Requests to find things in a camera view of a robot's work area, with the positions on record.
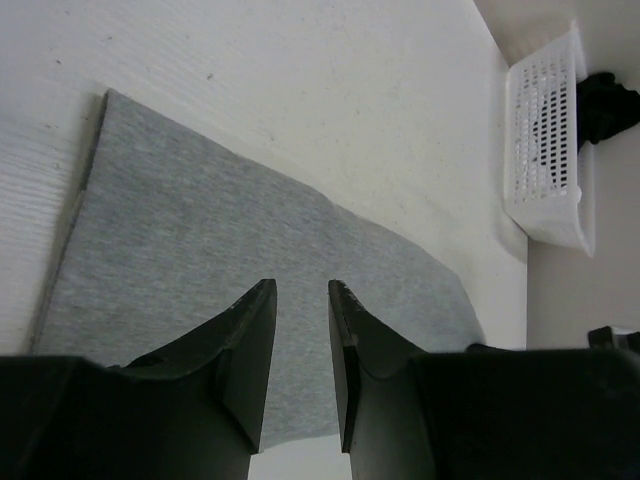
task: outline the white wall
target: white wall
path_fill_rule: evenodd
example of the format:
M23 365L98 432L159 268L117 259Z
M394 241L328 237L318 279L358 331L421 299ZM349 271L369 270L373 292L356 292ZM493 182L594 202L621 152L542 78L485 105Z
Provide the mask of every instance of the white wall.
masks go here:
M640 88L640 2L476 0L514 63L578 21L591 73ZM528 346L582 346L605 324L640 330L640 126L596 147L596 255L529 245Z

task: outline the table surface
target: table surface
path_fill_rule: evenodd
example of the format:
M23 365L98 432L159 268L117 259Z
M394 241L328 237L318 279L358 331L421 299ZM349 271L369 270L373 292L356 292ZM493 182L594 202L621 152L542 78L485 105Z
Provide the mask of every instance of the table surface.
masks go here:
M24 348L107 88L414 241L491 344L525 345L507 67L472 0L23 0L0 45L0 352Z

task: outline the floor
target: floor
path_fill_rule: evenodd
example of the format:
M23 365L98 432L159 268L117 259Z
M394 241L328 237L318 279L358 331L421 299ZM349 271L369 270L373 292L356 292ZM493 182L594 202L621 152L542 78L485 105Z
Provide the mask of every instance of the floor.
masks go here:
M24 0L0 7L0 45L0 352L24 347L107 87L419 244L461 277L491 344L524 347L507 66L472 0ZM283 457L322 474L323 455L348 478L330 444L287 448L252 478L292 478Z

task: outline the gray cloth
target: gray cloth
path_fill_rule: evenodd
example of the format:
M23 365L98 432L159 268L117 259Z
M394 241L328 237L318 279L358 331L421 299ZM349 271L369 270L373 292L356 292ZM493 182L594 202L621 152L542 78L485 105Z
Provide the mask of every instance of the gray cloth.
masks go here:
M109 92L38 353L126 364L275 278L262 447L337 433L327 282L428 351L482 341L458 278L312 188Z

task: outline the white plastic basket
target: white plastic basket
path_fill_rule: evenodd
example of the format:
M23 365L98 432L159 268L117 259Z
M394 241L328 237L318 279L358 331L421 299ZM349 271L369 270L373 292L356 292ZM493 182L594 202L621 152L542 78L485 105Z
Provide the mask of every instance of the white plastic basket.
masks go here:
M509 70L505 210L542 242L595 252L593 147L578 155L576 82L587 76L575 26Z

